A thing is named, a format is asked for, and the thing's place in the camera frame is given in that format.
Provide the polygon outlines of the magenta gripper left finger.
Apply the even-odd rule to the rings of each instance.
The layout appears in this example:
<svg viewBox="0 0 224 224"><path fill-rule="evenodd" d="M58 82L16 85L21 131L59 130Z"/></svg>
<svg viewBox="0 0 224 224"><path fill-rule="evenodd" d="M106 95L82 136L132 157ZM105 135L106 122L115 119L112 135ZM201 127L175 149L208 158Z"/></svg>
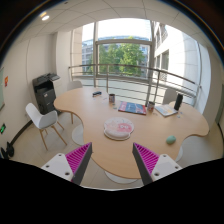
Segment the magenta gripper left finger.
<svg viewBox="0 0 224 224"><path fill-rule="evenodd" d="M80 185L92 155L92 143L80 146L67 154L58 153L42 169Z"/></svg>

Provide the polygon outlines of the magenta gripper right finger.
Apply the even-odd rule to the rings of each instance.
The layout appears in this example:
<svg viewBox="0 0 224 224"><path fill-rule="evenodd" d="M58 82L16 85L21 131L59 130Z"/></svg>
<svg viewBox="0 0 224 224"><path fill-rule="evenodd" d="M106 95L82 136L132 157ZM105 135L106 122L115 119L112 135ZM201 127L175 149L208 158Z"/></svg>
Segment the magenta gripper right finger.
<svg viewBox="0 0 224 224"><path fill-rule="evenodd" d="M167 154L158 155L140 144L133 144L132 153L144 185L181 170L181 167Z"/></svg>

